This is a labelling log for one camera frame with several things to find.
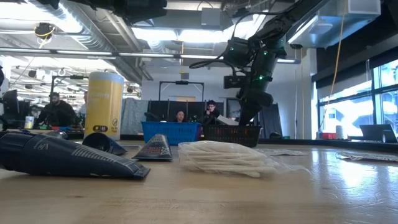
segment woman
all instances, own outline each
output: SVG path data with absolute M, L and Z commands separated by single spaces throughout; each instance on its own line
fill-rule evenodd
M 174 120 L 174 122 L 178 122 L 178 123 L 185 122 L 184 118 L 185 118 L 185 113 L 184 113 L 183 111 L 178 111 L 178 112 L 175 114 L 175 120 Z

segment yellow cylindrical container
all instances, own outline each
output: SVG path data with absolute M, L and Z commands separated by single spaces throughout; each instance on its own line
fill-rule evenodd
M 120 140 L 124 79 L 109 72 L 92 72 L 88 77 L 85 137 L 94 132 Z

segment dark hair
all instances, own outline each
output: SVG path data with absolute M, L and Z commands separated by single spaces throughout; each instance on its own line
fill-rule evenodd
M 59 94 L 59 93 L 52 93 L 52 94 L 50 94 L 50 97 L 53 97 L 53 96 L 60 97 L 60 94 Z
M 209 102 L 207 102 L 207 106 L 208 105 L 216 105 L 216 102 L 214 102 L 214 100 L 209 100 Z
M 178 115 L 179 112 L 183 112 L 183 113 L 184 113 L 184 116 L 185 116 L 185 112 L 184 112 L 183 110 L 178 110 L 178 111 L 175 113 L 175 115 Z

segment white cloth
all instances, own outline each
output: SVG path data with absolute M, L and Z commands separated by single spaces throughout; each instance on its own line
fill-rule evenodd
M 86 103 L 83 104 L 79 110 L 79 114 L 86 114 Z

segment yellow container label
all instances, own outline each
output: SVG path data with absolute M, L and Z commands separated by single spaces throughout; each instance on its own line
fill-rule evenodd
M 123 84 L 111 80 L 90 80 L 88 86 L 85 136 L 94 132 L 117 136 Z

